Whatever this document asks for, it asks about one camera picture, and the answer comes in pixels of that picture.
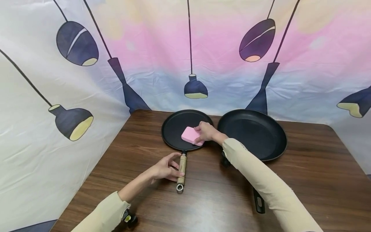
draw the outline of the hand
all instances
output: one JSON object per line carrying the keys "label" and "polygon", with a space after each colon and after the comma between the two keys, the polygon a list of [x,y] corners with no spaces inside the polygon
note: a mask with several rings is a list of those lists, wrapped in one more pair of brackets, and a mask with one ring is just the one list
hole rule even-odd
{"label": "hand", "polygon": [[181,173],[179,169],[179,164],[177,164],[173,159],[181,156],[180,153],[174,152],[168,156],[162,158],[157,164],[153,165],[148,169],[152,176],[152,184],[158,179],[168,179],[176,182],[178,177],[184,176],[184,173]]}
{"label": "hand", "polygon": [[221,145],[223,141],[228,138],[225,134],[222,134],[221,132],[219,132],[208,122],[201,121],[200,124],[194,129],[200,132],[200,137],[198,137],[194,141],[195,144],[201,141],[213,140]]}

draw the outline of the deep frying pan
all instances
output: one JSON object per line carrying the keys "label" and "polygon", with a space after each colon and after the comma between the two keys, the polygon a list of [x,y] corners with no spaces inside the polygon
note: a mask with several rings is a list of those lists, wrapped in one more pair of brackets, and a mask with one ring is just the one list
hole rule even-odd
{"label": "deep frying pan", "polygon": [[[286,150],[287,137],[273,118],[254,110],[232,110],[221,117],[218,131],[240,141],[261,161],[278,158]],[[223,153],[222,164],[230,165]],[[265,203],[253,189],[256,211],[265,213]]]}
{"label": "deep frying pan", "polygon": [[[198,110],[181,110],[170,115],[162,124],[161,135],[164,142],[171,148],[181,151],[179,171],[186,173],[187,151],[198,149],[202,146],[193,145],[182,140],[181,135],[186,127],[196,127],[201,121],[213,125],[207,114]],[[178,178],[177,192],[183,192],[185,175]]]}

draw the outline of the pan handle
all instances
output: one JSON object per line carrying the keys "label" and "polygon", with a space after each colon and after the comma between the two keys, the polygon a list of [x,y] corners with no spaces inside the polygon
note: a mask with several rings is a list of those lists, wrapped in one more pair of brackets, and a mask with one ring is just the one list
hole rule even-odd
{"label": "pan handle", "polygon": [[223,167],[227,168],[227,167],[231,166],[231,163],[228,161],[224,151],[221,153],[221,155],[222,155],[222,157],[221,157],[220,163],[223,165]]}
{"label": "pan handle", "polygon": [[265,213],[265,203],[264,203],[264,200],[263,198],[260,196],[260,194],[256,191],[256,189],[253,187],[253,191],[254,191],[254,201],[255,201],[255,207],[256,207],[256,211],[258,213]]}
{"label": "pan handle", "polygon": [[187,165],[187,151],[183,150],[182,155],[180,157],[180,164],[179,164],[179,171],[184,173],[184,176],[178,177],[177,181],[177,192],[183,193],[184,189],[184,182],[185,182],[185,174],[186,174],[186,165]]}

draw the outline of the beige sleeve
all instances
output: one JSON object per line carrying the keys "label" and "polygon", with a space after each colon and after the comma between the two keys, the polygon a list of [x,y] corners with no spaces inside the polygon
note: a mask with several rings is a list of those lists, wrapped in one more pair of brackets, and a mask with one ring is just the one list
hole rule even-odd
{"label": "beige sleeve", "polygon": [[72,232],[111,232],[121,222],[122,214],[130,207],[117,192],[101,201],[97,207]]}
{"label": "beige sleeve", "polygon": [[292,189],[244,145],[228,138],[223,150],[229,162],[259,192],[285,232],[323,232]]}

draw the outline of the dark lamp shade print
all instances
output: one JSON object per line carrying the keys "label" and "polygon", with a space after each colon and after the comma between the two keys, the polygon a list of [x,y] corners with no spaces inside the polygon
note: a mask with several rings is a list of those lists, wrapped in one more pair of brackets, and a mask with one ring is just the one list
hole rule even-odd
{"label": "dark lamp shade print", "polygon": [[278,66],[279,63],[277,62],[268,64],[260,90],[257,93],[257,95],[252,99],[250,104],[246,107],[247,110],[256,110],[262,112],[263,114],[268,114],[266,89],[270,79],[276,72]]}
{"label": "dark lamp shade print", "polygon": [[91,66],[98,61],[99,51],[94,38],[81,24],[65,22],[57,32],[57,47],[68,61]]}
{"label": "dark lamp shade print", "polygon": [[363,118],[371,108],[371,86],[347,96],[337,104],[337,107],[349,110],[353,117]]}
{"label": "dark lamp shade print", "polygon": [[189,81],[184,86],[184,95],[191,99],[207,98],[207,88],[197,80],[196,74],[189,75]]}
{"label": "dark lamp shade print", "polygon": [[122,83],[125,103],[129,107],[129,113],[132,114],[135,110],[151,110],[144,100],[126,83],[119,59],[111,58],[108,60],[108,63]]}
{"label": "dark lamp shade print", "polygon": [[247,62],[260,60],[272,45],[276,32],[273,19],[256,24],[243,37],[240,44],[240,57]]}
{"label": "dark lamp shade print", "polygon": [[55,115],[58,130],[71,141],[81,138],[93,122],[93,115],[81,108],[66,110],[61,105],[54,105],[49,112]]}

